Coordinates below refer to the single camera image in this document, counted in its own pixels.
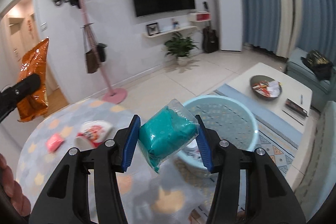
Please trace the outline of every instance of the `triangle pattern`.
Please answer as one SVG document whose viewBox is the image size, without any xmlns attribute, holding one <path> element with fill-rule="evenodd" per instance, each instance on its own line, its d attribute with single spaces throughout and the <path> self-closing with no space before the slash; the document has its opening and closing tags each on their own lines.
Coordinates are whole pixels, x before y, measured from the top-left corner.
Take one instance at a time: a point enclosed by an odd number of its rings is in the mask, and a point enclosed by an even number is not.
<svg viewBox="0 0 336 224">
<path fill-rule="evenodd" d="M 273 160 L 273 162 L 275 163 L 275 157 L 274 156 L 270 156 L 270 158 Z"/>
<path fill-rule="evenodd" d="M 287 164 L 292 164 L 293 160 L 290 157 L 288 157 L 287 155 L 285 155 L 285 156 L 286 156 L 286 163 Z"/>
<path fill-rule="evenodd" d="M 268 140 L 266 140 L 263 136 L 259 136 L 261 144 L 270 144 Z"/>
<path fill-rule="evenodd" d="M 288 171 L 288 167 L 287 167 L 287 165 L 279 166 L 278 168 L 279 168 L 280 171 L 284 172 L 285 174 L 286 174 L 287 171 Z"/>
<path fill-rule="evenodd" d="M 281 155 L 281 154 L 283 154 L 283 152 L 280 151 L 278 148 L 276 148 L 274 145 L 273 145 L 273 151 L 274 151 L 275 155 Z"/>
</svg>

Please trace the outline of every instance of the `sofa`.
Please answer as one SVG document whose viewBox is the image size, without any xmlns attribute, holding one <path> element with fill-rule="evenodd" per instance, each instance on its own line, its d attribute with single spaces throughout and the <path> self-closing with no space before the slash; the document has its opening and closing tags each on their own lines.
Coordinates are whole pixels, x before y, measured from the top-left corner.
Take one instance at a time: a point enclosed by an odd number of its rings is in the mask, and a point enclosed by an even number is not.
<svg viewBox="0 0 336 224">
<path fill-rule="evenodd" d="M 330 81 L 319 81 L 315 74 L 302 63 L 301 57 L 306 56 L 307 52 L 296 48 L 286 63 L 286 74 L 311 89 L 311 105 L 322 111 L 328 101 L 336 101 L 336 70 L 334 67 Z"/>
<path fill-rule="evenodd" d="M 334 215 L 336 202 L 336 103 L 327 102 L 316 126 L 316 136 L 311 158 L 300 185 L 295 190 L 306 220 L 314 216 L 315 221 L 309 223 L 326 223 L 322 218 Z"/>
</svg>

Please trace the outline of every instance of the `white refrigerator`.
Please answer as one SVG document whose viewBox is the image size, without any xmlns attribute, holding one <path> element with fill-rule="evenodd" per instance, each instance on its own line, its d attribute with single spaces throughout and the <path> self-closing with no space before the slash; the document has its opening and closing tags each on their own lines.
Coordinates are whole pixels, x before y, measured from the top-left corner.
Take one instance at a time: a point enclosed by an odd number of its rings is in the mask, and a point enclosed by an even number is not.
<svg viewBox="0 0 336 224">
<path fill-rule="evenodd" d="M 242 0 L 218 0 L 219 48 L 241 51 L 243 47 Z"/>
</svg>

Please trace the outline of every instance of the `laundry basket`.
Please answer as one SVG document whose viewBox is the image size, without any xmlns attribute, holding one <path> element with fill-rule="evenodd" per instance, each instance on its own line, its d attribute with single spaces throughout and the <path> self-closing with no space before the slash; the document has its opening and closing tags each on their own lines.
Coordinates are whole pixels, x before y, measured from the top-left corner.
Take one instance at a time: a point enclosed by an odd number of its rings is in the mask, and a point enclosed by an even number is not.
<svg viewBox="0 0 336 224">
<path fill-rule="evenodd" d="M 242 103 L 229 97 L 205 95 L 193 98 L 183 105 L 194 116 L 200 115 L 206 128 L 215 130 L 221 139 L 228 140 L 238 149 L 253 151 L 258 143 L 257 121 Z M 210 175 L 198 151 L 196 153 L 188 151 L 186 147 L 179 151 L 177 156 L 195 175 L 199 177 Z"/>
</svg>

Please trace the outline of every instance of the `blue gripper pad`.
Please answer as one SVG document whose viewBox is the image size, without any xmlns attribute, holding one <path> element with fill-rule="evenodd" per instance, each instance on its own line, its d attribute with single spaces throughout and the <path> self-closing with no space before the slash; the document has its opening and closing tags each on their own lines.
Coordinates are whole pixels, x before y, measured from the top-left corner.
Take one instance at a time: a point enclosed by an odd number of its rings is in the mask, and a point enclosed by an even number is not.
<svg viewBox="0 0 336 224">
<path fill-rule="evenodd" d="M 209 172 L 213 170 L 211 149 L 208 141 L 204 135 L 202 127 L 199 127 L 198 136 L 196 137 L 196 142 L 198 146 L 199 153 L 201 154 L 203 165 L 208 169 Z"/>
<path fill-rule="evenodd" d="M 141 125 L 140 117 L 138 115 L 134 115 L 127 130 L 127 133 L 129 132 L 129 135 L 123 149 L 123 159 L 120 165 L 120 167 L 124 172 L 127 171 L 127 168 L 132 163 L 135 147 L 137 145 L 137 141 L 139 138 L 140 125 Z"/>
</svg>

